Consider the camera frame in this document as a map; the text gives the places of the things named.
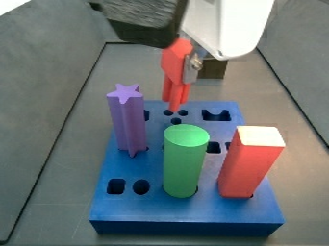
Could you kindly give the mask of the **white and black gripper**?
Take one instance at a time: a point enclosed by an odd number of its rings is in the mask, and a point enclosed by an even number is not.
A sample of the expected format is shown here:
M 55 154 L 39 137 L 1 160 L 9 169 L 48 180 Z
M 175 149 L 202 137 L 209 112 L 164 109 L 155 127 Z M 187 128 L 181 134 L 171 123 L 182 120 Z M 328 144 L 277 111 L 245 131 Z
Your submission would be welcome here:
M 257 46 L 275 0 L 87 0 L 108 20 L 118 37 L 166 48 L 189 37 L 221 61 Z M 197 81 L 203 61 L 185 56 L 182 82 Z

